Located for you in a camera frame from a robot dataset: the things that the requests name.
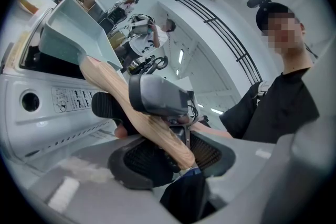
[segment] person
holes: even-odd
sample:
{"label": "person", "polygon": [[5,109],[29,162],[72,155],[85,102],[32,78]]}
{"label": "person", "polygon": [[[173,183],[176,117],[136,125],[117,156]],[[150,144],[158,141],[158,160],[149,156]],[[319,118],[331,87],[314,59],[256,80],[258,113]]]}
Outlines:
{"label": "person", "polygon": [[139,57],[151,54],[155,49],[162,47],[168,40],[167,33],[176,29],[174,21],[167,19],[166,24],[159,27],[155,24],[149,24],[152,31],[147,35],[141,35],[126,41],[120,45],[114,52],[117,57],[123,58],[121,72],[124,73],[132,61]]}
{"label": "person", "polygon": [[136,5],[139,0],[119,0],[114,4],[113,8],[121,8],[125,11],[125,14],[131,13],[134,10],[134,5]]}
{"label": "person", "polygon": [[295,133],[299,127],[318,118],[319,113],[302,76],[313,63],[305,48],[303,23],[287,6],[270,2],[256,15],[262,34],[268,38],[283,61],[283,72],[265,92],[258,82],[250,87],[238,104],[219,116],[227,132],[196,124],[194,130],[243,140],[277,143],[285,134]]}

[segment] white machine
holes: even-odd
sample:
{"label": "white machine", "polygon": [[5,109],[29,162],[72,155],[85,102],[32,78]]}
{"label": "white machine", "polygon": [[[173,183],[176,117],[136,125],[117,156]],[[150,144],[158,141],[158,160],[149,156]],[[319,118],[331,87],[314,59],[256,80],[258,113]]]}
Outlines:
{"label": "white machine", "polygon": [[38,44],[51,9],[39,11],[1,64],[1,139],[6,157],[29,162],[104,127],[91,98],[98,91],[79,67],[41,54]]}

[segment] black t-shirt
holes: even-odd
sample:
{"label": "black t-shirt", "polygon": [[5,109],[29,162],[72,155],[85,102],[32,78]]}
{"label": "black t-shirt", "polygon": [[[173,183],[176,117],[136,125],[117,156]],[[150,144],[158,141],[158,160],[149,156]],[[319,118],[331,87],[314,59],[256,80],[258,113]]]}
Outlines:
{"label": "black t-shirt", "polygon": [[276,143],[282,135],[318,118],[315,103],[301,78],[308,69],[281,74],[257,106],[260,82],[238,104],[219,116],[226,130],[243,140]]}

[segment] light fixture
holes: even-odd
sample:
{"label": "light fixture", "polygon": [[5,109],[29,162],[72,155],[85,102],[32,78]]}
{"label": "light fixture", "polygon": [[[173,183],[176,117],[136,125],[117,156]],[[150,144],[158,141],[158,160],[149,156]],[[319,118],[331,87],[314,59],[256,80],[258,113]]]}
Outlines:
{"label": "light fixture", "polygon": [[211,109],[213,112],[215,112],[215,113],[218,113],[218,114],[223,114],[224,112],[222,112],[222,111],[219,111],[219,110],[217,110],[217,109]]}
{"label": "light fixture", "polygon": [[182,59],[183,59],[183,55],[184,55],[184,51],[183,50],[180,50],[180,56],[179,56],[179,63],[181,63],[182,62]]}

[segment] round hole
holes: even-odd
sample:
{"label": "round hole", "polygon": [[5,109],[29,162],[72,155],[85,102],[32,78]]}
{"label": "round hole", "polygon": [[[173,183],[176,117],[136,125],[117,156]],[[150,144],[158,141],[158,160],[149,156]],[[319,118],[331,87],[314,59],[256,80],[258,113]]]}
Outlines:
{"label": "round hole", "polygon": [[22,106],[25,110],[33,112],[38,109],[40,105],[40,100],[36,94],[29,92],[26,93],[22,98]]}

